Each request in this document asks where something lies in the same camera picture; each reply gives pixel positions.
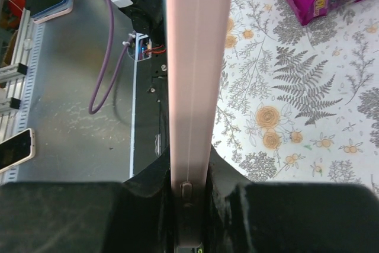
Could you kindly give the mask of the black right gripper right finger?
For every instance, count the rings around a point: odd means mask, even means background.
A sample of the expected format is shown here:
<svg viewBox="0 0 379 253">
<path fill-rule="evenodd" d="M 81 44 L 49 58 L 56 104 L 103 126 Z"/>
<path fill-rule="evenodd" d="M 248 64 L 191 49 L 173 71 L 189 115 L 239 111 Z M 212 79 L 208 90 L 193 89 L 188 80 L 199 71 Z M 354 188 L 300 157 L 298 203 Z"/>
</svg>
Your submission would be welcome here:
<svg viewBox="0 0 379 253">
<path fill-rule="evenodd" d="M 205 252 L 377 252 L 378 198 L 359 184 L 252 182 L 210 152 Z"/>
</svg>

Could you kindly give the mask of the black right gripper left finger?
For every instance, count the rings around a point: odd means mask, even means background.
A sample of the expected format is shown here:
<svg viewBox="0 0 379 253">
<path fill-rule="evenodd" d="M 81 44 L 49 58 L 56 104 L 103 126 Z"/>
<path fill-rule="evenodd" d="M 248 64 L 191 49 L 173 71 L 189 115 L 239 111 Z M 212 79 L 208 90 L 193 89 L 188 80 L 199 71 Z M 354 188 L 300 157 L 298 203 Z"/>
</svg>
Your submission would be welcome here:
<svg viewBox="0 0 379 253">
<path fill-rule="evenodd" d="M 169 150 L 125 182 L 9 182 L 2 252 L 171 252 Z"/>
</svg>

